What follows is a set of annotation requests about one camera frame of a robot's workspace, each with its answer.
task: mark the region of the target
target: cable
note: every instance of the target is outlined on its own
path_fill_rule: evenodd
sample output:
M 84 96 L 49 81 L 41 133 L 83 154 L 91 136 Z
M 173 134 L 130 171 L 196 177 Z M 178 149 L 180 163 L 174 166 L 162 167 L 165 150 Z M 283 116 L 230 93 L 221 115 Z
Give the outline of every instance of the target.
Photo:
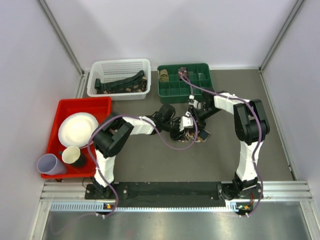
M 159 130 L 156 128 L 156 126 L 155 126 L 151 121 L 149 121 L 149 120 L 147 120 L 147 119 L 144 119 L 144 118 L 137 117 L 137 116 L 130 116 L 130 115 L 125 115 L 125 114 L 114 116 L 114 117 L 112 117 L 111 119 L 109 119 L 108 121 L 106 121 L 105 123 L 103 123 L 102 125 L 100 125 L 100 126 L 94 131 L 94 133 L 91 135 L 91 137 L 90 137 L 90 139 L 89 139 L 89 141 L 88 141 L 87 150 L 88 150 L 88 152 L 89 152 L 89 155 L 90 155 L 92 161 L 95 163 L 95 166 L 96 166 L 96 169 L 97 169 L 99 175 L 101 176 L 101 178 L 103 179 L 103 181 L 108 185 L 108 187 L 113 191 L 113 193 L 114 193 L 114 195 L 115 195 L 115 204 L 114 204 L 114 207 L 112 208 L 112 210 L 111 210 L 108 214 L 105 215 L 105 217 L 109 217 L 109 216 L 111 216 L 112 214 L 115 213 L 115 210 L 116 210 L 116 208 L 117 208 L 117 206 L 118 206 L 118 203 L 119 203 L 119 196 L 118 196 L 116 190 L 114 189 L 114 187 L 113 187 L 113 186 L 107 181 L 107 179 L 103 176 L 103 174 L 102 174 L 102 172 L 101 172 L 101 170 L 100 170 L 100 168 L 99 168 L 99 164 L 98 164 L 95 156 L 94 156 L 94 155 L 92 154 L 92 152 L 91 152 L 90 145 L 91 145 L 91 142 L 93 141 L 94 137 L 97 135 L 97 133 L 98 133 L 102 128 L 104 128 L 106 125 L 108 125 L 110 122 L 112 122 L 112 121 L 114 121 L 114 120 L 116 120 L 116 119 L 119 119 L 119 118 L 127 117 L 127 118 L 142 120 L 142 121 L 150 124 L 150 125 L 153 127 L 153 129 L 156 131 L 156 133 L 159 135 L 160 139 L 164 142 L 165 145 L 167 145 L 169 148 L 171 148 L 171 149 L 173 149 L 173 150 L 182 151 L 182 150 L 186 150 L 186 149 L 190 148 L 190 147 L 196 142 L 196 140 L 197 140 L 197 138 L 198 138 L 198 126 L 197 126 L 197 122 L 196 122 L 195 118 L 194 118 L 191 114 L 190 114 L 189 116 L 190 116 L 190 118 L 192 118 L 192 121 L 193 121 L 193 123 L 194 123 L 195 136 L 194 136 L 194 139 L 193 139 L 193 141 L 191 142 L 191 144 L 189 144 L 188 146 L 183 147 L 183 148 L 176 148 L 176 147 L 173 147 L 173 146 L 169 145 L 169 144 L 166 142 L 166 140 L 162 137 L 162 135 L 160 134 Z M 90 215 L 96 215 L 96 213 L 90 212 L 90 213 L 85 213 L 85 214 L 83 214 L 83 215 L 80 215 L 80 216 L 78 216 L 77 218 L 75 218 L 75 219 L 73 219 L 72 221 L 70 221 L 68 224 L 66 224 L 62 229 L 60 229 L 60 230 L 57 231 L 57 232 L 54 232 L 54 231 L 53 231 L 53 226 L 52 226 L 53 221 L 51 221 L 51 223 L 50 223 L 51 233 L 52 233 L 53 235 L 59 235 L 59 234 L 62 233 L 66 228 L 68 228 L 68 227 L 69 227 L 70 225 L 72 225 L 72 224 L 75 224 L 75 223 L 76 223 L 79 219 L 81 219 L 82 217 L 90 216 Z
M 186 84 L 189 84 L 191 87 L 194 87 L 196 89 L 199 89 L 201 91 L 204 91 L 206 93 L 209 93 L 213 96 L 219 96 L 219 97 L 222 97 L 222 98 L 225 98 L 225 99 L 231 99 L 231 100 L 237 100 L 237 101 L 240 101 L 242 103 L 244 103 L 248 109 L 250 110 L 250 112 L 252 113 L 253 117 L 254 117 L 254 120 L 257 124 L 257 127 L 258 127 L 258 132 L 259 132 L 259 137 L 258 137 L 258 142 L 252 152 L 252 163 L 253 163 L 253 167 L 254 167 L 254 170 L 256 172 L 256 175 L 257 177 L 260 179 L 260 184 L 261 184 L 261 192 L 260 192 L 260 195 L 259 195 L 259 198 L 258 198 L 258 201 L 256 202 L 256 205 L 254 206 L 254 208 L 252 209 L 252 211 L 247 215 L 248 217 L 251 216 L 257 209 L 257 207 L 259 206 L 260 204 L 260 201 L 262 199 L 262 196 L 263 196 L 263 192 L 264 192 L 264 183 L 263 183 L 263 180 L 261 178 L 261 175 L 260 175 L 260 172 L 258 171 L 258 167 L 257 167 L 257 164 L 256 164 L 256 158 L 255 158 L 255 154 L 259 148 L 259 145 L 261 144 L 262 142 L 262 128 L 261 128 L 261 124 L 259 122 L 259 119 L 258 119 L 258 116 L 257 114 L 255 113 L 254 109 L 249 105 L 249 103 L 247 103 L 246 100 L 242 99 L 242 98 L 239 98 L 239 97 L 227 97 L 225 95 L 222 95 L 222 94 L 219 94 L 219 93 L 216 93 L 214 91 L 210 91 L 210 90 L 207 90 L 207 89 L 204 89 L 202 87 L 199 87 L 197 85 L 194 85 L 190 82 L 190 80 L 188 79 L 188 77 L 186 75 L 182 75 L 180 76 L 180 78 L 186 83 Z

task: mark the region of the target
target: white basket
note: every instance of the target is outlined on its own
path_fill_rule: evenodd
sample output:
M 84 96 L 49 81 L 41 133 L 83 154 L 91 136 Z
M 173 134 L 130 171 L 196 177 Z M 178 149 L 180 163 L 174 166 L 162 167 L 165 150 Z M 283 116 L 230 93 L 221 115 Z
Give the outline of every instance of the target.
M 126 92 L 113 94 L 97 94 L 96 79 L 101 83 L 110 83 L 130 78 L 143 70 L 146 77 L 146 90 L 144 92 Z M 90 97 L 111 97 L 112 101 L 145 99 L 151 87 L 151 66 L 147 59 L 128 59 L 97 61 L 90 70 L 86 93 Z

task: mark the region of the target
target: cup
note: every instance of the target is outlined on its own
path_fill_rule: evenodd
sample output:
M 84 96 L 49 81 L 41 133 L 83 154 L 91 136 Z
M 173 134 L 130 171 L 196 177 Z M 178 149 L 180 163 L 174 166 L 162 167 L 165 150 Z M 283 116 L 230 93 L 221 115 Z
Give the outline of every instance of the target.
M 40 157 L 36 167 L 40 173 L 47 175 L 65 174 L 67 172 L 66 166 L 52 153 Z
M 82 168 L 87 163 L 86 157 L 77 146 L 69 146 L 62 152 L 62 161 L 74 168 Z

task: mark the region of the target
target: red tray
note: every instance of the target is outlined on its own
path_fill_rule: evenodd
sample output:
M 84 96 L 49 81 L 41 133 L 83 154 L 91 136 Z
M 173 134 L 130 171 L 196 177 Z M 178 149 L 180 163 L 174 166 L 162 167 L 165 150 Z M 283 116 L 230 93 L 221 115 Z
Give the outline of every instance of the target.
M 66 149 L 58 139 L 58 131 L 62 122 L 72 114 L 89 113 L 95 116 L 99 124 L 111 113 L 111 98 L 110 97 L 92 97 L 92 98 L 77 98 L 63 99 L 59 102 L 56 109 L 53 126 L 50 134 L 49 143 L 46 149 L 47 154 L 54 154 L 62 162 L 60 151 Z M 93 144 L 90 147 L 91 152 L 96 157 L 96 152 Z M 88 149 L 83 148 L 81 152 L 87 157 L 87 163 L 82 168 L 74 168 L 69 164 L 66 166 L 66 174 L 47 175 L 41 174 L 43 179 L 65 179 L 65 178 L 85 178 L 93 177 L 96 172 L 96 165 L 89 156 Z

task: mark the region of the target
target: green crate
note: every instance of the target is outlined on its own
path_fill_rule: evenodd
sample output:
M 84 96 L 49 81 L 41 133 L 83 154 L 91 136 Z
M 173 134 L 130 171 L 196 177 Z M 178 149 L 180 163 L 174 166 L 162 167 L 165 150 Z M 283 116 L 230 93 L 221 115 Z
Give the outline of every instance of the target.
M 158 93 L 161 103 L 179 104 L 188 102 L 191 90 L 190 86 L 179 78 L 178 69 L 181 67 L 187 68 L 192 84 L 204 89 L 213 88 L 209 66 L 206 63 L 160 65 L 157 69 L 158 72 L 167 69 L 169 75 L 169 82 L 160 82 L 158 76 Z M 201 90 L 193 88 L 193 95 L 197 101 L 204 101 Z

